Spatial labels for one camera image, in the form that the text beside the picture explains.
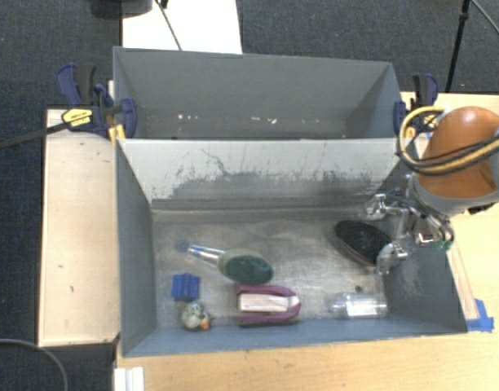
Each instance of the black carpet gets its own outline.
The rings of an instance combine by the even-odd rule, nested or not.
[[[444,88],[462,2],[236,1],[244,52],[391,61],[402,90],[413,89],[415,72]],[[499,0],[478,1],[499,25]],[[41,128],[46,109],[64,103],[53,76],[66,63],[96,64],[98,82],[112,77],[119,9],[111,0],[0,0],[1,138]],[[452,91],[499,94],[499,37],[473,5]],[[35,339],[41,213],[42,142],[1,151],[0,338]],[[71,389],[109,389],[110,346],[57,354]],[[52,366],[29,356],[0,349],[0,389],[60,389],[55,371],[42,375]]]

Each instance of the gray bin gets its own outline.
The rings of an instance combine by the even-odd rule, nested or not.
[[[326,310],[333,294],[375,288],[332,237],[397,170],[390,64],[115,48],[114,85],[139,111],[136,138],[117,145],[125,356],[466,332],[446,253],[433,248],[408,245],[384,277],[387,318]],[[183,238],[259,250],[271,283],[300,297],[296,323],[237,326],[234,283],[176,252]],[[209,331],[179,325],[171,275],[183,272],[201,277]]]

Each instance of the green brush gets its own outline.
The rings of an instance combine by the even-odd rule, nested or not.
[[[216,266],[223,275],[236,283],[258,285],[269,282],[273,277],[272,266],[260,253],[250,249],[235,248],[223,251],[180,240],[177,250]]]

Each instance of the black sponge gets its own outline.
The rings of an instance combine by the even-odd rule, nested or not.
[[[378,254],[391,242],[389,235],[375,226],[353,220],[342,220],[334,231],[338,251],[365,266],[375,266]]]

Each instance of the yellow cable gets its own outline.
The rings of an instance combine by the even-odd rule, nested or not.
[[[405,150],[402,148],[404,146],[404,136],[406,132],[406,128],[408,127],[408,123],[416,116],[419,116],[425,112],[442,112],[443,109],[435,108],[435,107],[423,107],[410,112],[402,122],[400,126],[400,134],[399,134],[399,144],[400,144],[400,154],[404,157],[404,159],[411,164],[413,167],[418,168],[421,164],[421,161],[414,160]],[[484,147],[477,149],[476,151],[456,160],[451,160],[447,164],[442,165],[434,165],[425,167],[425,171],[427,174],[438,174],[442,172],[452,171],[458,168],[461,168],[464,165],[467,165],[469,162],[473,160],[478,160],[483,157],[487,153],[489,153],[492,149],[499,147],[499,138],[488,143]]]

